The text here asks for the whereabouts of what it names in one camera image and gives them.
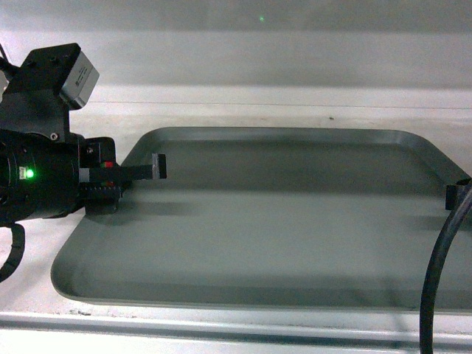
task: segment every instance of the white wall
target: white wall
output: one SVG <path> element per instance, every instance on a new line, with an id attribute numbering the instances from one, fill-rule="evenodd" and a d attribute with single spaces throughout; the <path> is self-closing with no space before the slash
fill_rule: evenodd
<path id="1" fill-rule="evenodd" d="M 472 116 L 472 1 L 0 1 L 12 62 L 72 41 L 101 74 L 98 113 L 208 103 Z"/>

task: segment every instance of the white surface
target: white surface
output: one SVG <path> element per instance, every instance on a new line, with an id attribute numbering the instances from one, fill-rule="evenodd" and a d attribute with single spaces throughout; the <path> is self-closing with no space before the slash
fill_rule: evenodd
<path id="1" fill-rule="evenodd" d="M 0 1 L 0 42 L 17 65 L 34 48 L 72 41 L 82 46 L 100 80 L 89 104 L 71 114 L 71 130 L 114 137 L 119 162 L 142 134 L 165 126 L 379 128 L 429 139 L 470 174 L 471 8 L 470 1 Z M 0 285 L 3 320 L 80 324 L 92 317 L 123 326 L 150 321 L 151 327 L 417 340 L 414 313 L 320 310 L 314 316 L 67 300 L 52 288 L 49 270 L 81 215 L 23 223 L 24 261 Z M 2 255 L 9 244 L 2 241 Z M 471 343 L 471 328 L 470 315 L 442 314 L 435 319 L 435 338 Z M 18 336 L 17 330 L 0 331 L 3 353 L 13 351 Z M 30 331 L 29 338 L 39 347 L 57 339 L 85 352 L 92 336 L 86 341 L 82 334 Z M 179 349 L 167 339 L 116 336 L 103 336 L 101 343 L 109 338 L 122 344 L 122 352 L 125 342 L 148 353 L 253 353 L 256 345 L 181 340 Z M 30 351 L 26 341 L 15 350 Z"/>

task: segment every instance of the black clamp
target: black clamp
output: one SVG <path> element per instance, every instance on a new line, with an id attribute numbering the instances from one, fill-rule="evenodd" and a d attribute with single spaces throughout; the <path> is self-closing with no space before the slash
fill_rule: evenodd
<path id="1" fill-rule="evenodd" d="M 472 178 L 463 179 L 458 181 L 456 184 L 449 185 L 445 191 L 445 209 L 452 210 L 459 202 L 459 197 L 470 188 L 470 182 Z"/>

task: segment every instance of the black cable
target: black cable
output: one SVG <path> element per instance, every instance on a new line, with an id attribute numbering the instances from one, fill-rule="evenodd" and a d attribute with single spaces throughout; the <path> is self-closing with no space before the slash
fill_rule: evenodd
<path id="1" fill-rule="evenodd" d="M 420 306 L 420 351 L 422 354 L 433 353 L 434 301 L 440 284 L 441 272 L 452 240 L 471 207 L 472 184 L 469 183 L 445 221 L 429 259 Z"/>
<path id="2" fill-rule="evenodd" d="M 10 255 L 5 261 L 4 265 L 0 268 L 0 282 L 6 280 L 12 275 L 17 267 L 20 265 L 21 259 L 24 253 L 24 228 L 18 223 L 7 225 L 12 230 L 12 250 Z"/>
<path id="3" fill-rule="evenodd" d="M 0 53 L 1 53 L 1 56 L 7 61 L 7 63 L 9 63 L 10 61 L 7 58 L 7 53 L 5 53 L 5 49 L 3 49 L 3 46 L 1 44 L 0 44 Z"/>

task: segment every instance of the plastic tray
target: plastic tray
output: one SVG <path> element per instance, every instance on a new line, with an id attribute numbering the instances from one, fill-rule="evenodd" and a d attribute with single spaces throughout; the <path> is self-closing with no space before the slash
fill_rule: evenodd
<path id="1" fill-rule="evenodd" d="M 468 176 L 400 131 L 165 128 L 125 165 L 167 154 L 167 180 L 135 182 L 114 215 L 86 216 L 52 267 L 84 302 L 416 310 L 448 212 Z M 437 307 L 472 309 L 470 222 Z"/>

